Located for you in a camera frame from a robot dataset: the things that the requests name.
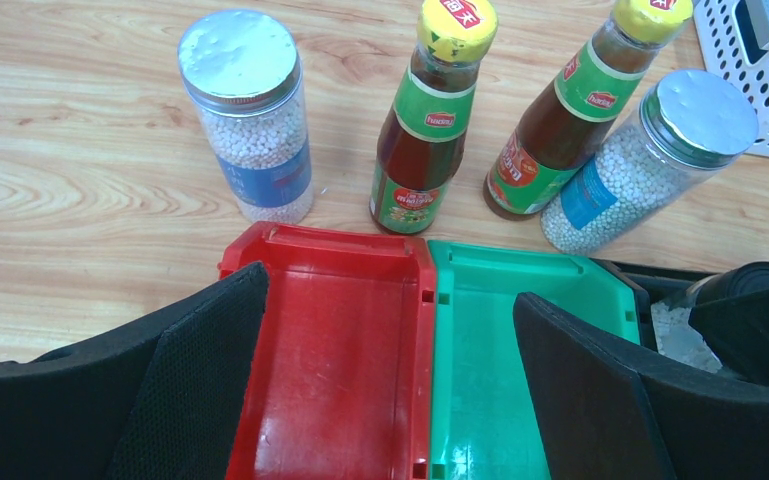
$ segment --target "bottle cap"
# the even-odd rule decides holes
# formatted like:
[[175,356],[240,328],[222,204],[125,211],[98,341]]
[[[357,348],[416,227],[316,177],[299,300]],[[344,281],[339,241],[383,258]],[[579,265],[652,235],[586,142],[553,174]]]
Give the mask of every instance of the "bottle cap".
[[693,16],[693,0],[617,0],[614,21],[641,43],[665,45]]
[[302,74],[287,28],[252,10],[222,10],[190,26],[178,44],[178,68],[197,105],[239,116],[277,108]]
[[731,164],[758,138],[758,115],[743,93],[698,69],[658,81],[640,104],[640,120],[661,150],[699,169]]
[[496,36],[499,20],[487,0],[425,0],[417,33],[419,42],[438,60],[481,60]]

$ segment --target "red logo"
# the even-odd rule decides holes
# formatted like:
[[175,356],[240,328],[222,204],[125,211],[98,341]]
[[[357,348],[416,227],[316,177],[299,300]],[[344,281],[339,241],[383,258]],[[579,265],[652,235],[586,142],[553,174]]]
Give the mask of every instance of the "red logo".
[[569,80],[569,77],[571,77],[580,66],[581,62],[578,61],[578,54],[575,54],[575,56],[567,62],[567,66],[564,67],[564,81],[566,82]]
[[439,195],[439,190],[417,192],[408,188],[398,188],[393,192],[393,199],[396,200],[399,206],[408,210],[422,210],[434,203],[434,200],[437,200]]
[[505,150],[499,157],[497,171],[502,181],[512,187],[524,187],[537,178],[539,167],[533,158],[528,156],[519,145],[516,133],[505,146]]
[[596,108],[602,108],[608,110],[617,103],[617,97],[607,92],[593,92],[587,97],[587,103],[593,105]]
[[440,0],[440,3],[465,29],[469,30],[476,25],[481,25],[478,10],[467,0]]
[[649,5],[664,11],[670,11],[673,9],[676,2],[678,2],[678,0],[649,0]]
[[451,113],[429,113],[425,117],[425,124],[429,127],[451,127],[455,124],[455,116]]

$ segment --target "green bin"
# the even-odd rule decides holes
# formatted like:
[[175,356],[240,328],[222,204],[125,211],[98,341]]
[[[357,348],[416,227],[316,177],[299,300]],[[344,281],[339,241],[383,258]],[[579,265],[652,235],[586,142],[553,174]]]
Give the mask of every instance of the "green bin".
[[534,292],[640,343],[634,293],[584,257],[429,241],[437,267],[431,479],[548,479],[513,325]]

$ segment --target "bottle with yellow cap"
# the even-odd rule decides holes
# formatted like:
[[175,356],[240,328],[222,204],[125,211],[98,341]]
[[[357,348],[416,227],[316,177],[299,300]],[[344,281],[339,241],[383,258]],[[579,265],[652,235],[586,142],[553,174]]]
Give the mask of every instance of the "bottle with yellow cap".
[[434,221],[463,158],[481,60],[496,35],[487,0],[425,0],[411,56],[378,139],[369,210],[387,233]]
[[616,0],[602,27],[532,102],[487,173],[496,214],[539,212],[595,152],[693,0]]

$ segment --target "wood grain surface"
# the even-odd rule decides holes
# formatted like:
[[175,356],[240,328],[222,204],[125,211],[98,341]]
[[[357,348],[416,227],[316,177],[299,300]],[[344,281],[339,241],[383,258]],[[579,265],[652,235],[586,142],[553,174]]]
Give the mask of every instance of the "wood grain surface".
[[[294,33],[306,68],[316,201],[304,224],[373,232],[380,125],[415,43],[419,0],[0,0],[0,361],[28,361],[207,286],[248,227],[177,70],[184,30],[248,7]],[[481,181],[516,120],[607,18],[609,0],[496,0],[463,166],[425,235],[551,251]],[[630,105],[701,68],[695,29]],[[769,159],[745,156],[598,256],[722,270],[769,260]]]

